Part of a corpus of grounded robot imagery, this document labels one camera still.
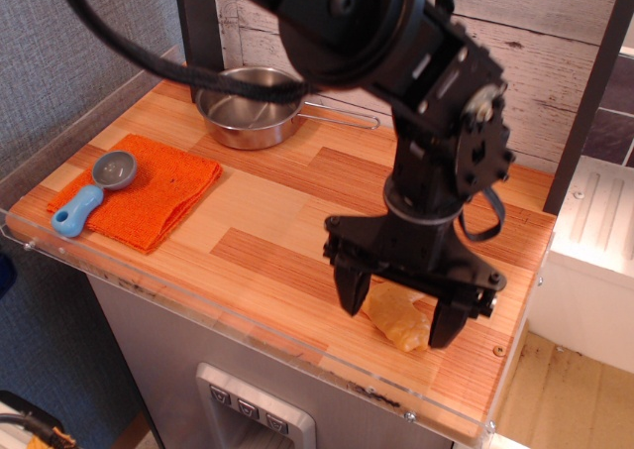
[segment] metal saucepan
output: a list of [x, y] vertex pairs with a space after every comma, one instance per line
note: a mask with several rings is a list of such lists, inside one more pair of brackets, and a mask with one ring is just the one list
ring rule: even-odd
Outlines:
[[[295, 80], [286, 72], [272, 67], [238, 67], [227, 69], [221, 74], [260, 85], [278, 85]], [[368, 119], [371, 125], [300, 114], [299, 110], [304, 104], [362, 117]], [[373, 130], [380, 125], [380, 121], [372, 115], [302, 100], [289, 104], [273, 104], [202, 89], [196, 94], [196, 105], [205, 117], [205, 124], [211, 136], [222, 145], [240, 150], [265, 149], [283, 142], [291, 137], [299, 127], [300, 122], [295, 120], [296, 117], [334, 122], [368, 130]]]

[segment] floor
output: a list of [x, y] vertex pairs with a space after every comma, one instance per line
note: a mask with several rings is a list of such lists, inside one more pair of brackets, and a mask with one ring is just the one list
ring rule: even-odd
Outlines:
[[634, 375], [529, 333], [500, 414], [531, 449], [631, 449]]

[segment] food item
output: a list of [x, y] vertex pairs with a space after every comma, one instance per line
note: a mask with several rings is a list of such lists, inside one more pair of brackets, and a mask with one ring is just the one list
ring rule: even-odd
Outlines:
[[362, 311], [399, 350], [410, 352], [418, 347], [426, 350], [431, 324], [413, 305], [422, 297], [415, 290], [384, 282], [370, 288]]

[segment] wooden countertop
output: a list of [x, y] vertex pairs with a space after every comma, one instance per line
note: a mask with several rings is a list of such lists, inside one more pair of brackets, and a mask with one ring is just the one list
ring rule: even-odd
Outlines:
[[[74, 240], [51, 232], [48, 201], [131, 133], [213, 159], [225, 173], [148, 256], [89, 231]], [[395, 144], [388, 128], [306, 121], [277, 147], [231, 150], [208, 135], [187, 88], [162, 83], [16, 203], [7, 224], [73, 266], [471, 444], [493, 410], [551, 237], [555, 218], [541, 209], [552, 177], [513, 167], [496, 187], [503, 232], [470, 245], [508, 278], [492, 317], [470, 319], [447, 349], [405, 354], [362, 312], [351, 318], [340, 308], [322, 257], [327, 216], [384, 213]], [[466, 214], [475, 231], [494, 221], [480, 198]], [[431, 318], [435, 299], [419, 304]]]

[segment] pot handle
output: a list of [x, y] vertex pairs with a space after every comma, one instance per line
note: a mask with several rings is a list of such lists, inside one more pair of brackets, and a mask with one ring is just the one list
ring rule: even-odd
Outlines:
[[335, 111], [335, 112], [341, 112], [342, 114], [350, 115], [350, 116], [353, 116], [353, 117], [363, 117], [364, 119], [368, 119], [369, 122], [372, 122], [372, 125], [354, 124], [352, 122], [346, 122], [344, 120], [329, 119], [329, 118], [326, 118], [326, 117], [319, 117], [319, 116], [316, 116], [316, 115], [308, 115], [308, 114], [301, 114], [301, 113], [297, 114], [298, 117], [304, 117], [306, 119], [321, 120], [322, 122], [332, 122], [333, 124], [350, 125], [351, 127], [357, 127], [358, 129], [366, 129], [366, 130], [374, 130], [374, 129], [377, 129], [378, 127], [380, 127], [380, 120], [378, 119], [378, 117], [374, 117], [373, 115], [362, 114], [360, 112], [353, 112], [351, 110], [338, 109], [336, 107], [330, 107], [328, 105], [315, 104], [313, 102], [304, 102], [304, 104], [310, 105], [312, 107], [319, 107], [320, 109], [326, 109], [326, 110], [332, 110], [332, 111]]

